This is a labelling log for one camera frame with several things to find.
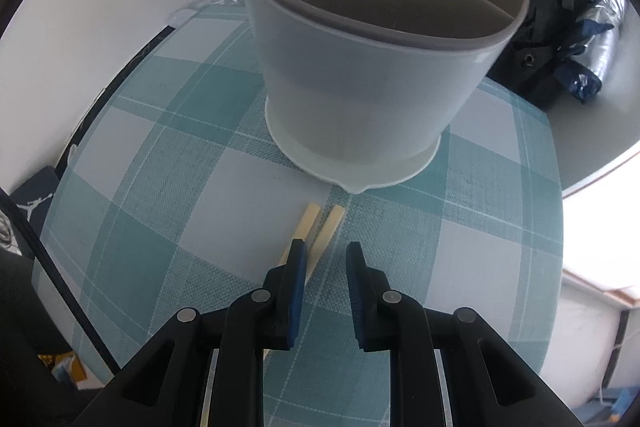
blue object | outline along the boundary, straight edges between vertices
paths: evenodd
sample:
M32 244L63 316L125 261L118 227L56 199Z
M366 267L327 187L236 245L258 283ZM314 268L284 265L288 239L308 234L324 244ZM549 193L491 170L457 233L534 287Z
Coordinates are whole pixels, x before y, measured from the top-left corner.
M635 397L636 393L631 394L631 391L629 389L623 389L615 404L611 406L611 414L622 416L626 412L626 410L629 409L629 406L631 405L631 402L633 402Z
M564 42L568 44L559 48L556 53L559 65L554 70L554 76L580 103L586 103L602 89L602 80L580 62L567 59L582 55L586 51L583 43L590 37L613 28L613 24L598 23L590 19L580 20L572 26L565 38Z
M640 386L632 385L630 387L608 387L602 390L602 399L609 403L615 403L624 390L628 390L633 396L640 393Z
M293 243L289 251L290 257L295 253L295 248L295 243ZM290 347L294 346L298 332L300 331L300 315L302 314L302 301L305 294L306 249L304 243L298 245L298 248L301 248L302 251L298 252L299 262L296 266L296 281L289 305L289 331L287 332L287 340L289 341Z
M578 420L582 423L588 423L593 421L594 418L603 418L608 417L610 409L610 403L601 404L598 400L592 399L587 403L581 405L580 407L576 407L575 409L571 409L571 411L576 415Z
M362 288L362 274L366 272L366 265L363 263L362 250L360 245L354 246L353 243L347 247L346 255L346 273L347 273L347 285L349 287L349 300L351 303L351 316L353 317L353 331L358 341L360 349L365 347L365 313L366 310L375 303L363 302L363 296L367 295Z

metal screw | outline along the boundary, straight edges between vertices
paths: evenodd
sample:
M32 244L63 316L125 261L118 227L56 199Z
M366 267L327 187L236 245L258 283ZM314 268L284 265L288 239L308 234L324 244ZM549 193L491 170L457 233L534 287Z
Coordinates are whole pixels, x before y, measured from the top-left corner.
M267 302L269 299L271 299L271 294L268 290L260 288L259 290L256 290L251 294L251 299L254 302Z
M471 308L460 308L456 315L458 316L458 320L467 323L473 322L476 320L476 317L478 317L478 314L476 314L476 312Z
M182 308L178 312L178 320L180 322L191 322L194 318L196 318L196 310L193 308Z
M394 290L389 290L382 294L382 300L389 304L398 304L402 300L402 296Z

table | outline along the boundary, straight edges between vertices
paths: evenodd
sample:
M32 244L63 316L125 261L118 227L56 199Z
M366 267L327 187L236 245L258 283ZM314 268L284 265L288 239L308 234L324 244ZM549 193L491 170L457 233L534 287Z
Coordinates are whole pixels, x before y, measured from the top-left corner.
M293 166L264 122L244 6L209 6L136 68L92 124L42 233L124 364L178 309L226 307L258 287L306 204L347 209L303 303L300 335L265 367L268 427L388 423L388 358L358 350L344 252L426 307L475 308L540 370L558 299L562 210L546 116L485 79L434 161L353 196ZM73 348L110 374L42 269L33 283Z

white wall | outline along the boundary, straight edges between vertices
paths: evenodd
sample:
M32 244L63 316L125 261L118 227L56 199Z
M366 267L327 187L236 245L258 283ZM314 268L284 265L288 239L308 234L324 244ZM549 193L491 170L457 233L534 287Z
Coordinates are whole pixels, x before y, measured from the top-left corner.
M547 111L562 188L610 163L640 140L640 17L629 6L615 64L596 99L566 93Z
M600 387L619 322L618 309L562 283L540 377L568 407L584 404Z
M100 90L188 0L24 0L0 40L0 185L56 162Z
M625 340L609 387L640 385L640 310L629 314Z

yellow object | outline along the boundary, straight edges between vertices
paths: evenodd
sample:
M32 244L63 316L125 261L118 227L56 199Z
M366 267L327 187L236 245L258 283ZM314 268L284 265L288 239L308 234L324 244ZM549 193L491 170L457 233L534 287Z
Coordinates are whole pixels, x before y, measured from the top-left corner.
M48 369L53 369L54 366L58 365L63 360L73 358L71 360L71 364L69 365L69 376L71 380L75 383L78 383L82 380L86 380L86 373L84 372L84 367L76 357L76 354L73 351L69 351L68 353L63 353L62 355L38 355L38 358L42 361L42 363L47 366Z
M309 258L306 261L305 284L309 279L311 279L311 274L316 269L318 261L320 261L324 250L329 246L329 242L332 237L334 237L335 231L338 230L338 226L340 225L344 213L345 209L339 204L334 205L331 212L329 212L329 216L326 218L318 237L316 237L311 250L309 250Z
M306 210L302 215L302 219L300 219L298 226L294 230L289 244L287 245L287 248L285 248L282 257L280 258L280 261L278 261L278 266L281 266L287 262L287 257L289 257L289 248L291 247L291 241L293 241L294 239L302 239L303 241L306 241L309 232L311 232L311 229L314 227L316 219L318 219L320 210L320 205L316 203L309 203L306 206Z
M309 235L309 232L311 232L316 219L318 219L319 213L320 206L315 203L309 203L306 206L305 214L303 214L302 219L298 223L296 231L293 233L291 240L293 241L294 239L304 239L306 241L306 238ZM331 212L329 212L329 215L327 216L322 229L320 229L320 232L318 233L318 237L316 237L311 250L309 250L308 259L306 260L305 284L316 269L318 261L320 261L320 258L322 257L324 250L326 250L326 247L329 246L329 242L331 241L332 237L334 237L335 231L338 230L338 226L340 225L340 222L344 217L344 213L345 209L342 208L339 204L334 205L334 207L331 209ZM288 256L289 248L287 248L284 254L282 254L282 258L280 259L278 266L285 264L287 262ZM267 357L269 351L270 349L263 350L263 359Z

